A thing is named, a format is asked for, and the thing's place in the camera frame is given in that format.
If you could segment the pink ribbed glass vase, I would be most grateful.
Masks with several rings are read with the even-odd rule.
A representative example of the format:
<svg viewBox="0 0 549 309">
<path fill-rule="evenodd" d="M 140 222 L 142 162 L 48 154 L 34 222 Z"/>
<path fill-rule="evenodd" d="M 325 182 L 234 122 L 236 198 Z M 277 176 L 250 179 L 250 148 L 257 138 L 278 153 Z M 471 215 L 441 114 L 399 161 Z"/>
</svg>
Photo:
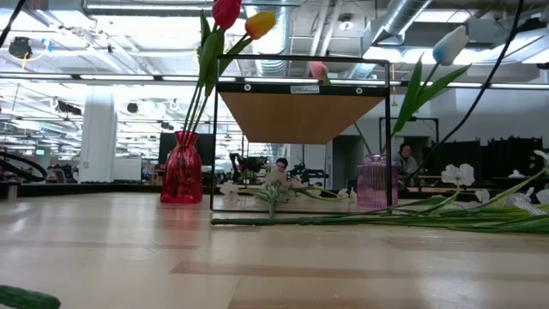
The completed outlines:
<svg viewBox="0 0 549 309">
<path fill-rule="evenodd" d="M 386 209 L 398 204 L 398 166 L 390 162 L 391 178 L 387 177 L 385 154 L 368 154 L 358 165 L 357 200 L 363 209 Z"/>
</svg>

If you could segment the orange yellow artificial tulip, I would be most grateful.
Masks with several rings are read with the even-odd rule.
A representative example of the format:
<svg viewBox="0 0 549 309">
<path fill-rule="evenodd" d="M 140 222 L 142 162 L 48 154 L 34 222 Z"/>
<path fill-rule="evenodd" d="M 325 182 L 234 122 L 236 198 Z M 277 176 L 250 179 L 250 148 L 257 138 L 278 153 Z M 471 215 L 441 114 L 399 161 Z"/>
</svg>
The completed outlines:
<svg viewBox="0 0 549 309">
<path fill-rule="evenodd" d="M 249 17 L 244 23 L 245 34 L 240 40 L 228 51 L 224 51 L 218 55 L 229 55 L 234 56 L 238 55 L 245 47 L 247 47 L 252 41 L 259 40 L 265 34 L 267 34 L 275 25 L 276 17 L 275 14 L 270 11 L 259 11 L 258 13 Z M 231 60 L 218 60 L 218 56 L 215 58 L 215 69 L 214 69 L 214 82 L 213 89 L 216 83 L 216 79 L 219 74 L 222 74 Z"/>
</svg>

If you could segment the red artificial tulip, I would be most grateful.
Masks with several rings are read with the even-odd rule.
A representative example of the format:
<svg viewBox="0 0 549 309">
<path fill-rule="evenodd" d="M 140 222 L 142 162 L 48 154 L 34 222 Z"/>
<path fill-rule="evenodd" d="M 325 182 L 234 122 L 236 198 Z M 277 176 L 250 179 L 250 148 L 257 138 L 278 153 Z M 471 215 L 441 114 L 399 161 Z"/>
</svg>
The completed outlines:
<svg viewBox="0 0 549 309">
<path fill-rule="evenodd" d="M 215 0 L 212 7 L 213 27 L 209 26 L 204 11 L 200 12 L 199 75 L 185 117 L 184 131 L 195 132 L 202 118 L 213 89 L 215 58 L 224 51 L 225 31 L 238 19 L 241 1 Z"/>
</svg>

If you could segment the blue white artificial tulip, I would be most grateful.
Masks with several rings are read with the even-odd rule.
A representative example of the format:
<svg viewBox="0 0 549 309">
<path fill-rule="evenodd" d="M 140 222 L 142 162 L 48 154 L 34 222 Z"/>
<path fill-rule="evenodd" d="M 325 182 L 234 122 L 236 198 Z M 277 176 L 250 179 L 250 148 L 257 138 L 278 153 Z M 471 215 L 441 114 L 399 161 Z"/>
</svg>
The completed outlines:
<svg viewBox="0 0 549 309">
<path fill-rule="evenodd" d="M 459 26 L 450 33 L 443 36 L 432 48 L 432 58 L 435 64 L 424 81 L 422 81 L 423 70 L 423 55 L 419 56 L 417 63 L 414 65 L 413 73 L 408 81 L 407 92 L 401 104 L 395 125 L 382 148 L 382 152 L 387 151 L 390 140 L 394 135 L 400 132 L 406 122 L 430 99 L 446 88 L 451 82 L 468 71 L 471 64 L 463 66 L 449 74 L 431 82 L 431 78 L 436 73 L 439 66 L 451 66 L 456 57 L 468 44 L 469 37 L 464 26 Z"/>
</svg>

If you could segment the black monitor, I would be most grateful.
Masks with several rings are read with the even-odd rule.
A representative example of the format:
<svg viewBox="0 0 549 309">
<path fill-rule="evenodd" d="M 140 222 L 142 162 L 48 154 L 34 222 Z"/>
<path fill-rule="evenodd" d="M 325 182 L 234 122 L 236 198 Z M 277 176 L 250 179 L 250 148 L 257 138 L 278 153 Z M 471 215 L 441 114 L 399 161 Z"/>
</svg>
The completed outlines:
<svg viewBox="0 0 549 309">
<path fill-rule="evenodd" d="M 210 166 L 214 154 L 214 135 L 196 133 L 194 141 L 191 141 L 189 133 L 184 133 L 184 141 L 193 143 L 194 147 L 201 159 L 203 166 Z M 160 148 L 159 148 L 159 163 L 164 165 L 169 154 L 173 151 L 178 143 L 178 132 L 161 133 Z"/>
</svg>

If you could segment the red glass vase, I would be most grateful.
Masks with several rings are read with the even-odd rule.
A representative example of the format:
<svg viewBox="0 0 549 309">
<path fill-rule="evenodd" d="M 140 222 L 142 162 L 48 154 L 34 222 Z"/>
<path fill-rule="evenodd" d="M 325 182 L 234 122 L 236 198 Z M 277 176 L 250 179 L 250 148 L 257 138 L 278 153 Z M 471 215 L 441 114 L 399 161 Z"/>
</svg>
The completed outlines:
<svg viewBox="0 0 549 309">
<path fill-rule="evenodd" d="M 202 161 L 196 150 L 198 134 L 180 130 L 174 133 L 176 145 L 167 157 L 162 203 L 194 204 L 202 201 Z"/>
</svg>

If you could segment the long light strip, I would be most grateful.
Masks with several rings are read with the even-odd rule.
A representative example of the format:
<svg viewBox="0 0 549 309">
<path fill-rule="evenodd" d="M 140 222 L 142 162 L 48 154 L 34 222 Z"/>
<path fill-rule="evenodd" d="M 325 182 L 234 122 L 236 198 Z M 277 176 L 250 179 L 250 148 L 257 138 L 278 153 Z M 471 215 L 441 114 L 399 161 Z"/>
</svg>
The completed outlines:
<svg viewBox="0 0 549 309">
<path fill-rule="evenodd" d="M 162 76 L 162 75 L 100 75 L 100 74 L 59 74 L 59 73 L 16 73 L 0 72 L 0 79 L 5 80 L 27 80 L 41 82 L 68 82 L 68 83 L 90 83 L 90 82 L 112 82 L 116 84 L 155 84 L 155 83 L 184 83 L 191 84 L 198 81 L 198 76 Z M 319 83 L 313 78 L 285 78 L 285 77 L 242 77 L 222 76 L 220 82 L 246 82 L 246 83 L 281 83 L 281 84 L 313 84 Z M 404 88 L 408 81 L 386 82 L 385 80 L 349 80 L 331 79 L 334 85 L 360 85 L 367 87 L 391 86 Z M 493 89 L 514 89 L 514 90 L 549 90 L 549 84 L 543 83 L 518 83 L 518 82 L 496 82 L 491 83 L 489 88 Z"/>
</svg>

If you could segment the white building column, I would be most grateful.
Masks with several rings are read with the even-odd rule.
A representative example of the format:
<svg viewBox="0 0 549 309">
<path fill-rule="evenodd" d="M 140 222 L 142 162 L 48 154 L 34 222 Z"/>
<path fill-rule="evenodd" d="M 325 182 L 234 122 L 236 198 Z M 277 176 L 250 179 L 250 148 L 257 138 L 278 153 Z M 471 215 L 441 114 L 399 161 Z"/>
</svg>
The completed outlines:
<svg viewBox="0 0 549 309">
<path fill-rule="evenodd" d="M 88 86 L 83 113 L 79 182 L 112 182 L 118 113 L 113 87 Z"/>
</svg>

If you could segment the black cabinets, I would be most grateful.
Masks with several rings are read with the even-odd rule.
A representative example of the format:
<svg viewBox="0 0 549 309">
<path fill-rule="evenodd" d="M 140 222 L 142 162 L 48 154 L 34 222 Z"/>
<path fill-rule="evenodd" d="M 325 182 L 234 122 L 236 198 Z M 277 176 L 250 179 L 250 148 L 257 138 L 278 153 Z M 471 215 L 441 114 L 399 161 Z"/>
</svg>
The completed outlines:
<svg viewBox="0 0 549 309">
<path fill-rule="evenodd" d="M 479 140 L 447 142 L 426 162 L 424 172 L 440 175 L 448 165 L 458 167 L 467 163 L 474 168 L 473 188 L 502 190 L 518 183 L 518 180 L 510 179 L 514 171 L 524 177 L 541 171 L 544 162 L 534 154 L 535 150 L 543 150 L 541 137 L 510 136 L 489 140 L 487 145 Z"/>
</svg>

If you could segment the black ceiling mounted device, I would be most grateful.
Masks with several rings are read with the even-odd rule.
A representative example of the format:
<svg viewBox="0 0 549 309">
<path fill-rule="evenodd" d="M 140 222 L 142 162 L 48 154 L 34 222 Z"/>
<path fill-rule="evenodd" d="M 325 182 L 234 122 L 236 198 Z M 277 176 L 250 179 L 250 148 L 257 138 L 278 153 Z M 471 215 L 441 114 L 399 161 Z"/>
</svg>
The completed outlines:
<svg viewBox="0 0 549 309">
<path fill-rule="evenodd" d="M 9 44 L 9 54 L 18 59 L 29 59 L 33 55 L 28 37 L 15 37 Z"/>
</svg>

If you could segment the wooden shelf with black frame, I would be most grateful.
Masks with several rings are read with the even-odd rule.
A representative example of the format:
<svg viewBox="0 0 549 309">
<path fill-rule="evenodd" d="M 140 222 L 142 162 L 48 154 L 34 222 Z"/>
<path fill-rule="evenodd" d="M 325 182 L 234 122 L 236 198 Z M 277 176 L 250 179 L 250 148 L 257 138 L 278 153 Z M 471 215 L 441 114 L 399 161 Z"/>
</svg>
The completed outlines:
<svg viewBox="0 0 549 309">
<path fill-rule="evenodd" d="M 334 80 L 328 86 L 314 78 L 246 77 L 215 74 L 214 110 L 223 101 L 249 142 L 328 145 L 340 133 L 383 103 L 390 115 L 390 71 L 387 60 L 265 55 L 221 55 L 223 60 L 275 60 L 336 64 L 370 64 L 383 69 L 377 80 Z"/>
</svg>

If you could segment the silver ribbed air duct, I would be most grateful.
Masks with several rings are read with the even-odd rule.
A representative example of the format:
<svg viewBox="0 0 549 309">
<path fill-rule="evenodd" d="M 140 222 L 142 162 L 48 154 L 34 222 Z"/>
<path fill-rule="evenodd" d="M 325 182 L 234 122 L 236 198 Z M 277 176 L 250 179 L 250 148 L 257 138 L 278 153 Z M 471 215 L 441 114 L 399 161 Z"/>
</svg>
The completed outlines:
<svg viewBox="0 0 549 309">
<path fill-rule="evenodd" d="M 274 27 L 262 38 L 252 44 L 255 54 L 287 55 L 290 51 L 292 9 L 286 6 L 248 6 L 246 14 L 252 16 L 259 11 L 270 11 L 275 14 Z M 289 62 L 285 60 L 267 59 L 256 61 L 256 71 L 262 77 L 282 77 L 288 75 Z"/>
</svg>

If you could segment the black metal rack frame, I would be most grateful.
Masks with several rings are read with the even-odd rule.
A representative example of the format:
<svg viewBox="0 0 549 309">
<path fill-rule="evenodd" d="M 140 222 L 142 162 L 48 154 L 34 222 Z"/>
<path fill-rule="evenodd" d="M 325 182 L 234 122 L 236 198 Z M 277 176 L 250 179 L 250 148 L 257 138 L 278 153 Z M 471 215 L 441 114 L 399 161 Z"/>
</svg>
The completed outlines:
<svg viewBox="0 0 549 309">
<path fill-rule="evenodd" d="M 400 146 L 407 143 L 411 146 L 412 156 L 419 167 L 419 164 L 426 158 L 432 147 L 439 141 L 439 120 L 437 118 L 411 117 L 406 122 L 405 128 L 396 133 L 390 140 L 387 151 L 383 153 L 382 148 L 389 139 L 390 133 L 386 132 L 386 118 L 380 118 L 378 120 L 378 146 L 380 155 L 386 155 L 387 165 L 390 166 L 390 162 L 393 162 L 392 159 L 398 153 Z M 398 174 L 398 191 L 406 191 L 410 187 L 421 185 L 419 176 L 424 171 L 425 168 L 421 167 L 415 174 Z"/>
</svg>

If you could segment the black aluminium table frame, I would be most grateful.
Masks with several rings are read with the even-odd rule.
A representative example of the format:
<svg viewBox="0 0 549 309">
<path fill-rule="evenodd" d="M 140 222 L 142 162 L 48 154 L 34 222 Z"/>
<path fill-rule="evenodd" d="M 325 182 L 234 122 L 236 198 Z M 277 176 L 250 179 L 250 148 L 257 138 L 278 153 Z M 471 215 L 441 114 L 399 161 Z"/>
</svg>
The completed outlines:
<svg viewBox="0 0 549 309">
<path fill-rule="evenodd" d="M 155 193 L 160 194 L 161 187 L 158 185 L 129 185 L 129 184 L 17 184 L 0 182 L 0 200 L 9 198 L 9 188 L 16 188 L 16 197 L 46 197 L 63 195 L 81 195 L 96 193 L 130 192 L 130 193 Z M 404 199 L 424 199 L 434 195 L 450 197 L 455 193 L 447 188 L 426 188 L 443 189 L 442 192 L 422 191 L 398 191 L 399 201 Z M 457 197 L 459 202 L 478 201 L 473 191 L 462 191 Z"/>
</svg>

